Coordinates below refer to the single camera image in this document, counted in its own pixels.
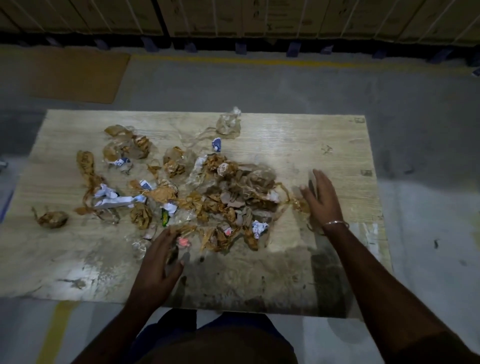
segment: forearm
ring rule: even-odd
[[[73,363],[117,363],[135,340],[150,314],[150,311],[140,307],[125,305]]]
[[[325,231],[345,269],[365,324],[386,359],[448,328],[342,224]]]

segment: wood grain surface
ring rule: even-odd
[[[124,302],[140,262],[126,236],[135,227],[124,214],[118,225],[79,216],[84,181],[78,150],[96,157],[97,173],[121,193],[133,178],[150,178],[145,164],[165,150],[214,126],[219,113],[50,110],[38,134],[7,216],[1,226],[0,295],[57,300]],[[108,169],[103,130],[133,126],[153,143],[150,156],[134,161],[131,176]],[[211,140],[194,150],[211,151]],[[367,124],[363,116],[243,114],[241,134],[222,139],[222,153],[245,163],[263,163],[295,191],[312,168],[321,168],[336,187],[345,219],[370,251],[391,270]],[[67,224],[47,230],[39,212],[63,210]],[[242,239],[226,254],[200,253],[193,239],[184,278],[169,306],[345,317],[353,299],[338,257],[325,237],[314,235],[290,207],[258,252]]]

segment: left hand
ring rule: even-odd
[[[176,237],[176,232],[168,228],[153,241],[146,251],[126,306],[153,313],[170,296],[183,272],[184,265],[183,261],[177,262],[166,277],[165,264],[168,250]]]

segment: trash pile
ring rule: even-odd
[[[241,111],[234,108],[222,114],[216,124],[216,134],[235,137],[240,134]],[[197,138],[205,138],[213,128]],[[129,174],[136,159],[147,158],[151,142],[146,136],[136,135],[133,128],[112,125],[105,129],[111,137],[103,148],[104,162],[120,173]],[[212,141],[212,151],[196,154],[191,147],[167,149],[160,163],[147,163],[144,180],[132,180],[129,196],[120,196],[95,173],[91,152],[79,151],[77,165],[87,190],[80,215],[93,214],[98,218],[118,223],[119,208],[130,210],[130,219],[140,231],[141,239],[134,239],[135,255],[141,259],[150,245],[159,225],[173,226],[179,233],[175,250],[191,246],[192,234],[200,234],[201,249],[228,252],[240,236],[250,249],[259,249],[261,236],[266,236],[288,205],[301,212],[305,203],[292,197],[275,172],[268,166],[242,164],[221,154],[221,138]]]

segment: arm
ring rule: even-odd
[[[155,239],[145,254],[124,308],[77,356],[74,364],[119,362],[151,314],[168,298],[182,274],[183,262],[177,262],[165,277],[168,249],[175,237],[175,232],[165,229]]]
[[[419,340],[443,332],[452,333],[414,294],[398,282],[342,223],[343,215],[335,189],[327,176],[313,170],[317,197],[309,188],[300,189],[335,248],[357,298],[365,324],[384,358]]]

